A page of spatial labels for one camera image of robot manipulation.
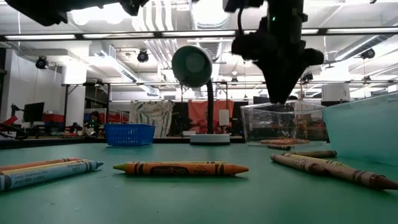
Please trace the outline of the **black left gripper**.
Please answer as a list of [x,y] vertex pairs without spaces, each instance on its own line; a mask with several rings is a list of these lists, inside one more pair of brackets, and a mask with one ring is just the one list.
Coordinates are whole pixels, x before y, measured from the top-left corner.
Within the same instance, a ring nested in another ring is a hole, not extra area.
[[5,0],[8,6],[36,21],[42,26],[67,23],[67,12],[103,7],[119,3],[130,16],[137,16],[139,8],[149,0]]

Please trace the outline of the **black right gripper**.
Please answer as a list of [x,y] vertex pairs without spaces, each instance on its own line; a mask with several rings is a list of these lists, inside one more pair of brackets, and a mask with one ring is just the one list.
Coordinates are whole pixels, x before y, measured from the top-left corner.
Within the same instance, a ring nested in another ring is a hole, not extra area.
[[[306,48],[302,40],[302,24],[307,14],[268,14],[262,17],[254,32],[244,32],[242,15],[238,14],[238,34],[233,40],[231,53],[244,60],[276,60],[282,63],[298,62],[304,67],[324,61],[321,51]],[[300,70],[291,67],[267,67],[264,71],[271,103],[284,104],[300,78]]]

